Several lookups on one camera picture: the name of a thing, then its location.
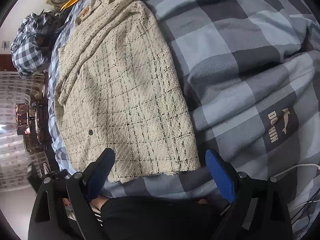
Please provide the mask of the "cream plaid tweed shirt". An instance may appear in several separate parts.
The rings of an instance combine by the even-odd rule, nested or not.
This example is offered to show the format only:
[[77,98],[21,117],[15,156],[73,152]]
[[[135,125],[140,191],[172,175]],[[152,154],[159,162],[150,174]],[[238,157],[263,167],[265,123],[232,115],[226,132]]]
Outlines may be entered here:
[[59,49],[55,116],[74,169],[114,150],[110,182],[200,167],[170,49],[141,0],[90,0]]

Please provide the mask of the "dark wooden desk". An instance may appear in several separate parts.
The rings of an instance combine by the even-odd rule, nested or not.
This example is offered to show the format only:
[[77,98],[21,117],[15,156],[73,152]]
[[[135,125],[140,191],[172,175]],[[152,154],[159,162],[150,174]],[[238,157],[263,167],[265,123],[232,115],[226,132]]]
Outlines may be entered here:
[[29,102],[30,133],[23,136],[24,146],[29,154],[47,151],[52,137],[49,133],[48,73],[34,75],[31,79]]

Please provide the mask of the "computer monitor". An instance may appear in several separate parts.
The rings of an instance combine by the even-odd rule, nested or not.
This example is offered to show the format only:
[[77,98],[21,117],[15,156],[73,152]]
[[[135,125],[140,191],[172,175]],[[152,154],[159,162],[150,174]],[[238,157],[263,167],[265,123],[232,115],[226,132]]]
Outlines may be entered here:
[[18,135],[30,133],[29,103],[16,104],[16,131]]

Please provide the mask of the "patterned curtain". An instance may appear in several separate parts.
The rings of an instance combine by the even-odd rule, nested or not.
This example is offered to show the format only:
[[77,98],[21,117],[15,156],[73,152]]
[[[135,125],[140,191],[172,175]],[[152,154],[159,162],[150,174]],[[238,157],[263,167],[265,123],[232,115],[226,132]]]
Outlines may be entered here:
[[17,134],[16,104],[29,103],[31,82],[14,72],[1,72],[1,191],[28,185],[31,162],[22,135]]

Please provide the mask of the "bundled blue checkered quilt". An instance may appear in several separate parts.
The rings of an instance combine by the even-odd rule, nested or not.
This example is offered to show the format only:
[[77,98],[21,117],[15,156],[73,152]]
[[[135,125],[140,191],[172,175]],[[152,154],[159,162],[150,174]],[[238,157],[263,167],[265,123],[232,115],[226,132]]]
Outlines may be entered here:
[[52,11],[31,13],[23,19],[10,46],[12,63],[21,78],[29,79],[49,66],[64,22],[63,16]]

